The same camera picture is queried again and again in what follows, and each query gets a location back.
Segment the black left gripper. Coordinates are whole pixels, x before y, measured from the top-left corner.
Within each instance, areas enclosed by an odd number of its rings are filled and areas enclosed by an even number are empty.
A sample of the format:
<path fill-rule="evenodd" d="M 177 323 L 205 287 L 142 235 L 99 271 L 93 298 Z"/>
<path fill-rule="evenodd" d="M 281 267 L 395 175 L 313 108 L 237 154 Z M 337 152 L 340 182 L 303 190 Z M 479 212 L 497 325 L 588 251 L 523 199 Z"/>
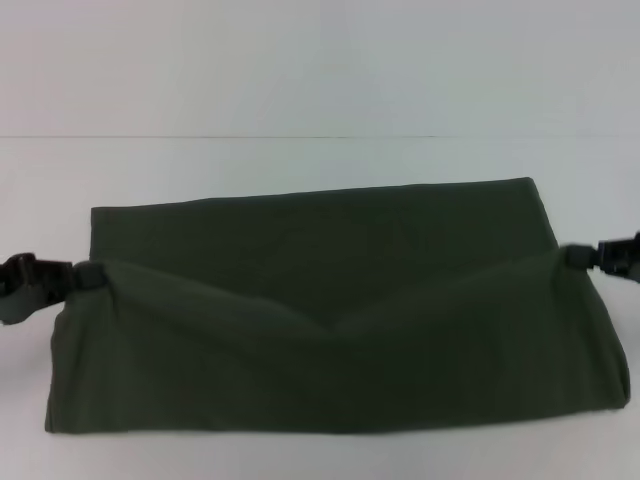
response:
<path fill-rule="evenodd" d="M 0 306 L 51 306 L 73 289 L 86 291 L 106 286 L 104 265 L 37 259 L 17 254 L 0 265 Z"/>

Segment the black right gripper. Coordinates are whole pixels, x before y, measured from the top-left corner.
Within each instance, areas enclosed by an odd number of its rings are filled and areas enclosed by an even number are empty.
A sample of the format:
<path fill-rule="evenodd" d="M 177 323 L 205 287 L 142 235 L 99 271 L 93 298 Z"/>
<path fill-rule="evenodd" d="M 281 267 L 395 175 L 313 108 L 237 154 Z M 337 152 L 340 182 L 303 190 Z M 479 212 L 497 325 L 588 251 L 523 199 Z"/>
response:
<path fill-rule="evenodd" d="M 597 250 L 589 245 L 568 245 L 565 263 L 578 270 L 597 266 L 611 276 L 640 276 L 640 231 L 633 238 L 602 241 Z"/>

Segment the dark green t-shirt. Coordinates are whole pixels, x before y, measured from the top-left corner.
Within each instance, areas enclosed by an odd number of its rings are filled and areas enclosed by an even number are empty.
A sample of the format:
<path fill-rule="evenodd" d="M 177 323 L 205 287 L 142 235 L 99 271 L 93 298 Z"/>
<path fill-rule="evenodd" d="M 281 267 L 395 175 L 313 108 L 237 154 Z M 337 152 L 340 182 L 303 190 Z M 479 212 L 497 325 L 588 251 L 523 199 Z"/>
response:
<path fill-rule="evenodd" d="M 378 434 L 616 410 L 626 356 L 529 178 L 91 213 L 50 433 Z"/>

